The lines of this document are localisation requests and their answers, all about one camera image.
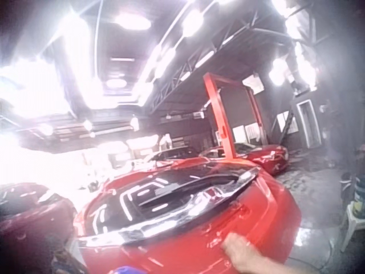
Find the car lift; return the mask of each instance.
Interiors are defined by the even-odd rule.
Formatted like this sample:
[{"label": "car lift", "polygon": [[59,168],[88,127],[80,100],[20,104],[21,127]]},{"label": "car lift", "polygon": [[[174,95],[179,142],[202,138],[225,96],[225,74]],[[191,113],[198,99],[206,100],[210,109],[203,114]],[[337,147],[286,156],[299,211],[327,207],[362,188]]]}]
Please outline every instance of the car lift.
[{"label": "car lift", "polygon": [[217,84],[224,86],[232,86],[241,89],[243,92],[248,94],[253,114],[255,116],[256,122],[259,126],[260,137],[262,144],[267,144],[266,132],[263,128],[261,113],[258,109],[256,98],[250,88],[244,86],[238,81],[233,81],[223,76],[214,75],[207,73],[204,75],[204,83],[210,102],[212,104],[213,113],[217,122],[218,132],[222,140],[224,153],[226,158],[233,159],[236,158],[236,151],[234,149],[234,141],[232,136],[232,131],[230,129],[226,112],[222,104],[221,95],[218,92]]}]

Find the red car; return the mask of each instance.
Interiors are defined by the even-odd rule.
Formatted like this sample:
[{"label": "red car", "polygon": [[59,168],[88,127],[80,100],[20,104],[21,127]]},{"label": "red car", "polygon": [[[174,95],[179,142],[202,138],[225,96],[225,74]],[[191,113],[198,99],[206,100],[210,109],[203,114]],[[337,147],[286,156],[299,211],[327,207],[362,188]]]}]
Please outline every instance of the red car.
[{"label": "red car", "polygon": [[[259,164],[271,175],[283,171],[289,165],[289,154],[285,147],[271,144],[254,146],[247,143],[235,143],[237,157]],[[200,153],[200,156],[215,160],[224,158],[223,147],[213,147]]]},{"label": "red car", "polygon": [[7,273],[51,273],[52,248],[73,235],[73,204],[35,183],[0,188],[1,260]]},{"label": "red car", "polygon": [[194,158],[107,185],[75,218],[90,273],[237,273],[221,249],[229,232],[285,262],[301,213],[290,192],[242,159]]}]

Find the concrete floor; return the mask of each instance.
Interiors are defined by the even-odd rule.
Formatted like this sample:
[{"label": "concrete floor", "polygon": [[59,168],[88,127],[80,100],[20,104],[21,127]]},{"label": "concrete floor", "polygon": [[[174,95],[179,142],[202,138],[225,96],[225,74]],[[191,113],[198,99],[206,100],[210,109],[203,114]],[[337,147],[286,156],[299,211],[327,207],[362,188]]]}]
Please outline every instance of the concrete floor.
[{"label": "concrete floor", "polygon": [[[339,251],[344,238],[339,184],[343,171],[329,169],[322,155],[292,152],[288,169],[277,176],[302,211],[301,228],[286,264],[312,273],[349,273],[365,247],[365,232],[356,232],[345,253]],[[72,200],[80,210],[92,196],[87,190],[77,191]],[[70,249],[83,263],[77,244]]]}]

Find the blue object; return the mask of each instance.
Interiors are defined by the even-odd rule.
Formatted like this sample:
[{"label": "blue object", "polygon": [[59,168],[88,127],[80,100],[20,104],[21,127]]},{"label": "blue object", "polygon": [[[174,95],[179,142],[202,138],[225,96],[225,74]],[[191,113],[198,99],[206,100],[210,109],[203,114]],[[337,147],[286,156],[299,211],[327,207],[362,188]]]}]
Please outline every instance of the blue object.
[{"label": "blue object", "polygon": [[147,274],[147,272],[138,270],[133,267],[120,267],[114,270],[113,274]]}]

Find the car trunk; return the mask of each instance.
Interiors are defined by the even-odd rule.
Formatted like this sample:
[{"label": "car trunk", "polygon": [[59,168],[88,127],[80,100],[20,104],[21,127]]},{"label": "car trunk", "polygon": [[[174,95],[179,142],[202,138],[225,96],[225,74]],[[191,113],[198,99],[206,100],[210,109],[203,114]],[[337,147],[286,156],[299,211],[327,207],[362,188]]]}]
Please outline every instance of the car trunk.
[{"label": "car trunk", "polygon": [[[278,202],[280,208],[293,210],[282,213]],[[222,210],[201,220],[143,243],[82,248],[84,259],[91,273],[107,273],[124,265],[148,273],[236,273],[221,249],[229,232],[245,235],[264,255],[284,262],[293,246],[300,213],[288,191],[262,172]]]}]

